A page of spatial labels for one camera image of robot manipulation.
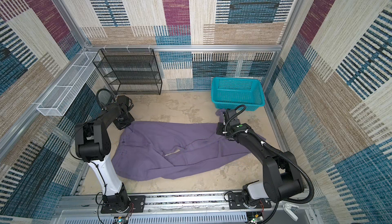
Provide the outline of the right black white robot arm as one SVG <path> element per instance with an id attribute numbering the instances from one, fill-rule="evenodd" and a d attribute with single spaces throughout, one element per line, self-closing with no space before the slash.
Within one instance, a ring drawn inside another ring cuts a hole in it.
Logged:
<path id="1" fill-rule="evenodd" d="M 298 167 L 293 166 L 293 154 L 272 147 L 247 124 L 226 127 L 219 122 L 216 133 L 244 146 L 261 162 L 263 188 L 271 201 L 289 200 L 304 191 L 302 175 Z"/>

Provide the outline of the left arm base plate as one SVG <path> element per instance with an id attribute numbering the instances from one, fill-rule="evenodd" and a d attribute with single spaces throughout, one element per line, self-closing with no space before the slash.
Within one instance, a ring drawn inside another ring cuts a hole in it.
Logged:
<path id="1" fill-rule="evenodd" d="M 142 213 L 145 207 L 145 195 L 132 195 L 128 199 L 119 203 L 104 202 L 100 214 L 127 214 Z"/>

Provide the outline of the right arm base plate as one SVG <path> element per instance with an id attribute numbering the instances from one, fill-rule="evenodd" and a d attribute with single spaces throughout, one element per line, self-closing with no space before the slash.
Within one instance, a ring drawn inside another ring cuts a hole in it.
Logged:
<path id="1" fill-rule="evenodd" d="M 228 191 L 224 194 L 224 200 L 229 203 L 229 208 L 231 210 L 263 209 L 272 207 L 269 199 L 253 199 L 249 195 L 242 192 Z"/>

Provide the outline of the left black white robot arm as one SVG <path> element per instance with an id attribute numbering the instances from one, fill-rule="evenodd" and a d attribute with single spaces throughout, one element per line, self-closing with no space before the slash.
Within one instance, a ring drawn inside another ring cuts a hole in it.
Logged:
<path id="1" fill-rule="evenodd" d="M 76 155 L 96 174 L 102 187 L 102 209 L 109 212 L 124 213 L 130 208 L 130 199 L 111 162 L 107 128 L 112 123 L 119 130 L 129 126 L 134 121 L 129 113 L 132 108 L 129 101 L 115 102 L 107 105 L 96 119 L 75 126 Z"/>

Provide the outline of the purple trousers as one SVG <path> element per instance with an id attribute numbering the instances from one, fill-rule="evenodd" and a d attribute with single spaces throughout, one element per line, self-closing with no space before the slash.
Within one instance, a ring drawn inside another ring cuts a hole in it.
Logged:
<path id="1" fill-rule="evenodd" d="M 134 181 L 175 180 L 220 168 L 250 151 L 217 135 L 216 123 L 135 121 L 122 133 L 112 164 Z"/>

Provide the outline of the teal plastic basket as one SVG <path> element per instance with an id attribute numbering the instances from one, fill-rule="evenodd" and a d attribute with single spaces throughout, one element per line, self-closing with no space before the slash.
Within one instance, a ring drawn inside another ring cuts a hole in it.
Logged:
<path id="1" fill-rule="evenodd" d="M 217 109 L 234 109 L 244 104 L 247 111 L 255 111 L 265 106 L 261 82 L 250 78 L 213 78 L 211 100 Z"/>

